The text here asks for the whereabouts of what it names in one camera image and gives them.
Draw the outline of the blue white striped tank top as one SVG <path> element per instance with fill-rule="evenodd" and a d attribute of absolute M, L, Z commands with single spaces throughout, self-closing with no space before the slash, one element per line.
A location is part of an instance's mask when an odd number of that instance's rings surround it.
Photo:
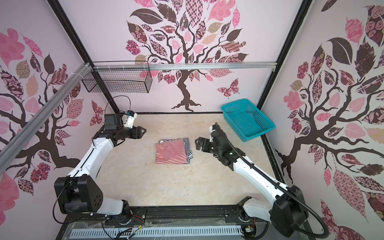
<path fill-rule="evenodd" d="M 191 162 L 191 159 L 193 158 L 193 153 L 192 153 L 191 146 L 190 146 L 190 140 L 188 137 L 178 138 L 178 139 L 183 139 L 185 142 L 185 148 L 186 148 L 186 153 L 187 153 L 187 157 L 188 157 L 188 163 L 187 164 L 189 164 Z M 165 142 L 165 141 L 171 141 L 171 140 L 176 140 L 176 139 L 162 139 L 162 140 L 159 140 L 157 144 Z"/>

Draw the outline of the red white striped tank top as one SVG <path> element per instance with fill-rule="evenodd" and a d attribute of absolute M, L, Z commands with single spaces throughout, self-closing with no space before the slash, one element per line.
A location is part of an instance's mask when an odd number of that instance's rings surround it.
<path fill-rule="evenodd" d="M 187 163 L 188 157 L 183 139 L 156 144 L 155 164 L 182 165 Z"/>

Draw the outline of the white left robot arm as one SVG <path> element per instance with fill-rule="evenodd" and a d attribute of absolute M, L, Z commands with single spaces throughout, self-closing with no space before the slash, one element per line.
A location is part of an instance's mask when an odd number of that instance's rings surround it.
<path fill-rule="evenodd" d="M 66 177 L 58 178 L 54 183 L 56 204 L 62 214 L 103 214 L 131 218 L 128 202 L 104 197 L 95 179 L 114 147 L 126 139 L 141 139 L 146 133 L 146 129 L 134 125 L 137 116 L 133 111 L 105 115 L 105 124 L 92 137 L 92 144 L 85 156 Z"/>

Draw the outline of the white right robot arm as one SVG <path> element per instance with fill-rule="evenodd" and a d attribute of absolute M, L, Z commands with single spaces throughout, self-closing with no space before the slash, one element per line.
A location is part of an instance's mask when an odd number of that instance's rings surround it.
<path fill-rule="evenodd" d="M 224 166 L 243 176 L 266 198 L 265 203 L 249 199 L 242 204 L 248 217 L 270 222 L 283 236 L 289 238 L 298 231 L 309 216 L 302 191 L 288 187 L 272 178 L 227 138 L 218 124 L 210 127 L 210 137 L 195 140 L 196 149 L 212 154 Z"/>

